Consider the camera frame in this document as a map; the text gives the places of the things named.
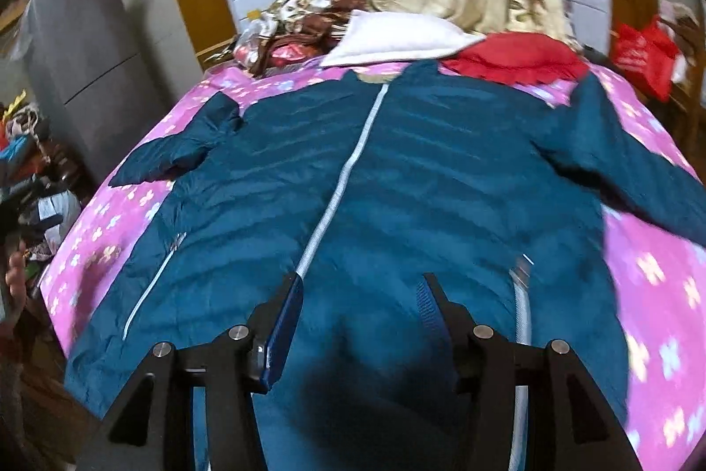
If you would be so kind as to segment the person's left hand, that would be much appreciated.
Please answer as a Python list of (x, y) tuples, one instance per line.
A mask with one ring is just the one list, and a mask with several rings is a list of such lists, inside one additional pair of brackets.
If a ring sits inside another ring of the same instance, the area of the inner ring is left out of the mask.
[(24, 251), (25, 246), (20, 244), (19, 248), (10, 255), (7, 264), (5, 283), (12, 298), (12, 311), (6, 323), (10, 326), (17, 323), (27, 298)]

